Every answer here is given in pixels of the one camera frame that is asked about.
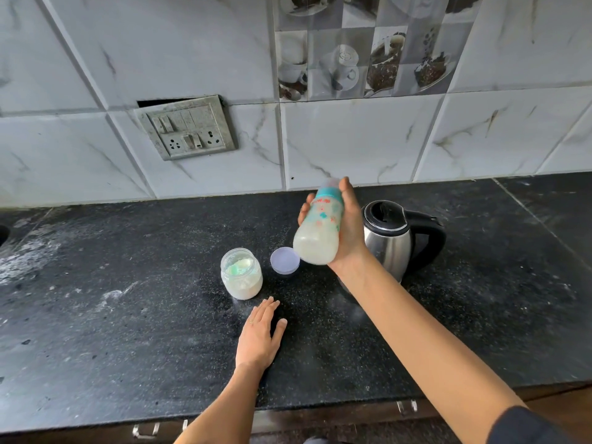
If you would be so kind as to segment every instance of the stainless steel kettle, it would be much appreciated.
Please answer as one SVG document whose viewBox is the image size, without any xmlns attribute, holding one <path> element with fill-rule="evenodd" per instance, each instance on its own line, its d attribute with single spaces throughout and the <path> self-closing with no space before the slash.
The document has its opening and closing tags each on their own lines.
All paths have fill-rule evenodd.
<svg viewBox="0 0 592 444">
<path fill-rule="evenodd" d="M 393 201 L 366 204 L 362 218 L 366 246 L 399 282 L 404 274 L 431 263 L 446 243 L 444 226 L 435 216 L 405 210 Z M 416 234 L 428 235 L 428 242 L 411 258 Z"/>
</svg>

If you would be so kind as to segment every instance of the kitchen backsplash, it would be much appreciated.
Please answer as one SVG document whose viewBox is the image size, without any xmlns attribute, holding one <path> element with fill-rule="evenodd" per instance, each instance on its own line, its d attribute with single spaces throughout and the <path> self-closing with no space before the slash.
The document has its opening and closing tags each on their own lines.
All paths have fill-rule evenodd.
<svg viewBox="0 0 592 444">
<path fill-rule="evenodd" d="M 0 0 L 0 207 L 592 170 L 592 0 Z M 138 101 L 219 94 L 164 161 Z"/>
</svg>

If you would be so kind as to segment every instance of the wall tile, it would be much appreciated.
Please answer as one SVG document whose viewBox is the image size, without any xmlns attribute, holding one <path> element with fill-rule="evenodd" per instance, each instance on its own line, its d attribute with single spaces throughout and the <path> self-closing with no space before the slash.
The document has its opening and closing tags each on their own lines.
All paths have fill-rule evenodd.
<svg viewBox="0 0 592 444">
<path fill-rule="evenodd" d="M 592 108 L 580 118 L 545 160 L 539 173 L 592 170 Z"/>
<path fill-rule="evenodd" d="M 483 0 L 451 92 L 588 84 L 592 0 Z"/>
<path fill-rule="evenodd" d="M 354 184 L 411 179 L 442 96 L 282 104 L 286 184 L 315 187 L 328 176 Z"/>
<path fill-rule="evenodd" d="M 109 107 L 275 99 L 266 0 L 46 1 Z"/>
<path fill-rule="evenodd" d="M 0 113 L 97 108 L 35 0 L 0 0 Z"/>
<path fill-rule="evenodd" d="M 0 118 L 0 206 L 149 198 L 104 113 Z"/>
<path fill-rule="evenodd" d="M 529 175 L 592 101 L 592 88 L 451 93 L 415 180 Z"/>
<path fill-rule="evenodd" d="M 278 105 L 240 105 L 228 109 L 239 149 L 164 161 L 134 112 L 111 112 L 146 179 L 159 198 L 278 191 L 282 189 Z"/>
</svg>

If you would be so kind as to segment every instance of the countertop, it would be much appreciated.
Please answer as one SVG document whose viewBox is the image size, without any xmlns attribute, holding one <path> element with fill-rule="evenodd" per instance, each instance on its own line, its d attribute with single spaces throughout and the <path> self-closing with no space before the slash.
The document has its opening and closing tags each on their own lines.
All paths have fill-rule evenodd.
<svg viewBox="0 0 592 444">
<path fill-rule="evenodd" d="M 580 173 L 356 193 L 440 217 L 444 251 L 403 285 L 518 388 L 592 380 L 590 187 L 592 173 Z M 0 247 L 0 433 L 198 414 L 232 374 L 250 309 L 269 295 L 288 328 L 257 408 L 421 396 L 328 268 L 271 271 L 305 197 L 0 211 L 11 229 Z M 220 279 L 233 247 L 263 268 L 249 301 Z"/>
</svg>

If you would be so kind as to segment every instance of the baby bottle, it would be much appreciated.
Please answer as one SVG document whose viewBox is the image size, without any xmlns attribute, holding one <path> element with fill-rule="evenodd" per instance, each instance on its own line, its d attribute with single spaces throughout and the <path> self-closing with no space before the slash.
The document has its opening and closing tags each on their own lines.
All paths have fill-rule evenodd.
<svg viewBox="0 0 592 444">
<path fill-rule="evenodd" d="M 314 265 L 333 261 L 339 247 L 339 225 L 343 216 L 343 198 L 339 179 L 323 182 L 310 205 L 308 215 L 294 235 L 294 251 Z"/>
</svg>

